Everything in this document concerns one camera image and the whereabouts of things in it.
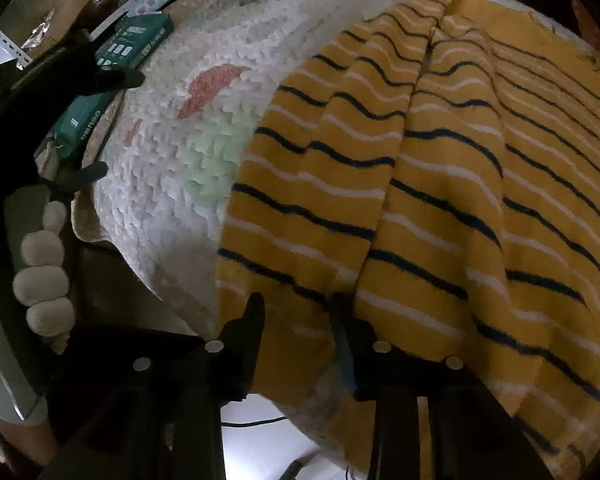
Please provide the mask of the left hand in white glove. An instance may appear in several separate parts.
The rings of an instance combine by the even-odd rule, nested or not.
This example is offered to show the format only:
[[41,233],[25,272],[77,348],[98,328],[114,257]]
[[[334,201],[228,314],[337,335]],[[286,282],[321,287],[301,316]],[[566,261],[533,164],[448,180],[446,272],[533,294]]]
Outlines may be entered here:
[[21,209],[0,200],[0,329],[22,356],[44,344],[60,356],[76,325],[62,239],[67,221],[59,200]]

